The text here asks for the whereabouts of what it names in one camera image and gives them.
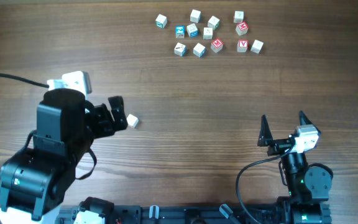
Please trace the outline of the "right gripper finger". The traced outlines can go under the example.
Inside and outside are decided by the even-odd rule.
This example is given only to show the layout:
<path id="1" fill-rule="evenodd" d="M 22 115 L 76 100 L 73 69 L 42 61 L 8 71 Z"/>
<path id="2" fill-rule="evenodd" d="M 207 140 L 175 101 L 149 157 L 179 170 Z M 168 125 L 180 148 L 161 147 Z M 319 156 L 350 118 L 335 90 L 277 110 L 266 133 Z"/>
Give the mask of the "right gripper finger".
<path id="1" fill-rule="evenodd" d="M 257 141 L 259 147 L 266 147 L 273 145 L 273 136 L 269 128 L 266 115 L 261 117 L 260 134 Z"/>
<path id="2" fill-rule="evenodd" d="M 308 119 L 303 111 L 299 112 L 300 125 L 298 127 L 299 135 L 317 134 L 320 135 L 321 131 Z"/>

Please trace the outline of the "wooden block tower base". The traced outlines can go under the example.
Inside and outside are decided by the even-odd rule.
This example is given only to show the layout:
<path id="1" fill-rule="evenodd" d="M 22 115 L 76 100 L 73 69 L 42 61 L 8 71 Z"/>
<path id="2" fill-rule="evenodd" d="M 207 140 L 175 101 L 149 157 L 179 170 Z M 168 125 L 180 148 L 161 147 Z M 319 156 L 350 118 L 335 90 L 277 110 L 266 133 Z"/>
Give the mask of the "wooden block tower base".
<path id="1" fill-rule="evenodd" d="M 127 116 L 127 123 L 130 127 L 135 128 L 139 123 L 139 119 L 138 119 L 138 117 L 134 116 L 133 114 L 129 114 Z"/>

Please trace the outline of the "red M wooden block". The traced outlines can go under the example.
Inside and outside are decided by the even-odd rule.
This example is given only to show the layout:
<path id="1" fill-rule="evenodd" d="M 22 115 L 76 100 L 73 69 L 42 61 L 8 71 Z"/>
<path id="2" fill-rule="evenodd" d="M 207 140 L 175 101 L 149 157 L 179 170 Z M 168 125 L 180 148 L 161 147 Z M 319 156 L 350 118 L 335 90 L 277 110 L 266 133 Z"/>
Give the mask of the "red M wooden block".
<path id="1" fill-rule="evenodd" d="M 224 44 L 221 39 L 215 39 L 211 43 L 211 49 L 215 53 L 218 53 L 220 50 L 222 50 L 223 46 Z"/>

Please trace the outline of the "letter A wooden block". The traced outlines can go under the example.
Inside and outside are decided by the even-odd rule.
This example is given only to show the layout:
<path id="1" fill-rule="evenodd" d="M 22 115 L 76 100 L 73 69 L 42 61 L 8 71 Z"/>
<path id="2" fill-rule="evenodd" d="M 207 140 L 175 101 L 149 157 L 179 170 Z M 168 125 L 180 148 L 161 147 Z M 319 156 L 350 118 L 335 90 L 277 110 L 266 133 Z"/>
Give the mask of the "letter A wooden block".
<path id="1" fill-rule="evenodd" d="M 203 29 L 203 39 L 204 40 L 211 40 L 213 38 L 213 28 L 205 27 Z"/>

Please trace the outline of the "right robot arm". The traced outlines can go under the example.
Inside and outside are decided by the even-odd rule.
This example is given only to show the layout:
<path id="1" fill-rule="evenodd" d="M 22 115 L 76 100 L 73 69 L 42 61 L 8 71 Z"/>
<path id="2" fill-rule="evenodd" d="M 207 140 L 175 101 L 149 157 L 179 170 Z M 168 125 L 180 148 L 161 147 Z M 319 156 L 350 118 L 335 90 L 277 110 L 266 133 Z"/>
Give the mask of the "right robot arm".
<path id="1" fill-rule="evenodd" d="M 277 199 L 280 223 L 331 223 L 331 211 L 326 203 L 332 187 L 333 171 L 320 163 L 309 164 L 306 152 L 317 145 L 321 131 L 299 112 L 300 125 L 286 139 L 274 139 L 265 115 L 261 117 L 257 145 L 267 147 L 268 156 L 279 156 L 282 183 L 288 188 L 287 197 Z"/>

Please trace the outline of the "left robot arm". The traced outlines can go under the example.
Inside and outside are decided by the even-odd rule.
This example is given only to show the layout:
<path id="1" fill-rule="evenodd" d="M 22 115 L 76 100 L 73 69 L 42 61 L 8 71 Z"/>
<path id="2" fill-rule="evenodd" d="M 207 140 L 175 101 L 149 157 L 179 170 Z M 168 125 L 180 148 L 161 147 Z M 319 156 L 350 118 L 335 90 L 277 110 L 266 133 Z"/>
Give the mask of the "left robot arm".
<path id="1" fill-rule="evenodd" d="M 127 128 L 123 98 L 108 101 L 109 106 L 95 106 L 67 88 L 44 94 L 36 129 L 1 167 L 1 223 L 54 223 L 65 192 L 77 180 L 78 163 L 84 154 L 94 154 L 94 140 Z"/>

